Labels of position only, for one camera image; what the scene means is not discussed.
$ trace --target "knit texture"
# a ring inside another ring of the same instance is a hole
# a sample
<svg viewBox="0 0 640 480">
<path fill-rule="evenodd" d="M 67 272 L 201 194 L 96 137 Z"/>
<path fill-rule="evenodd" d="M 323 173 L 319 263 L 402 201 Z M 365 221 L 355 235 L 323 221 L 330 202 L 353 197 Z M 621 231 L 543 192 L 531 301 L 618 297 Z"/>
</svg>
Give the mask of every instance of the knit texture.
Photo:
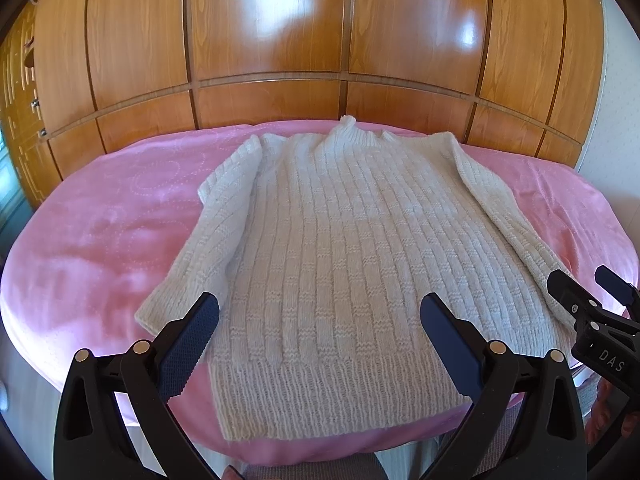
<svg viewBox="0 0 640 480">
<path fill-rule="evenodd" d="M 389 428 L 463 402 L 420 325 L 437 292 L 513 351 L 567 353 L 546 293 L 568 272 L 511 190 L 450 133 L 251 137 L 198 190 L 204 205 L 136 319 L 157 334 L 206 290 L 206 352 L 227 440 Z"/>
</svg>

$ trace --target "bed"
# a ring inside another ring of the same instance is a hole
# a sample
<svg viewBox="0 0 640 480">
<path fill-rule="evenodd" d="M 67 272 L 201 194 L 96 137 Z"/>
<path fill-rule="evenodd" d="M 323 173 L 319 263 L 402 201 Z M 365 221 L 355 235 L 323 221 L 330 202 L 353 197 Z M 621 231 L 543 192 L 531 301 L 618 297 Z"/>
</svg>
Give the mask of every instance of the bed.
<svg viewBox="0 0 640 480">
<path fill-rule="evenodd" d="M 164 278 L 202 206 L 204 178 L 251 134 L 328 133 L 335 121 L 279 121 L 228 126 L 142 140 L 94 160 L 60 185 L 36 211 L 7 261 L 0 286 L 4 325 L 21 355 L 57 389 L 79 348 L 125 351 L 149 334 L 134 313 Z M 361 123 L 361 128 L 416 132 Z M 638 283 L 638 257 L 604 197 L 567 166 L 464 146 L 512 189 L 540 237 L 577 279 L 614 311 L 621 307 L 594 283 L 604 264 Z M 119 399 L 127 424 L 136 419 Z M 228 442 L 199 364 L 184 393 L 170 401 L 192 440 L 248 463 L 332 460 L 423 440 L 452 430 L 466 406 L 406 426 L 305 440 Z"/>
<path fill-rule="evenodd" d="M 251 134 L 328 133 L 346 114 L 373 131 L 451 131 L 619 311 L 593 272 L 605 264 L 636 284 L 638 257 L 604 197 L 570 168 L 596 109 L 603 44 L 600 0 L 27 4 L 0 46 L 0 126 L 37 208 L 2 275 L 6 330 L 59 390 L 79 348 L 111 354 L 147 338 L 134 313 L 196 224 L 206 176 Z M 170 405 L 195 442 L 265 465 L 426 439 L 465 412 L 228 442 L 203 365 Z"/>
</svg>

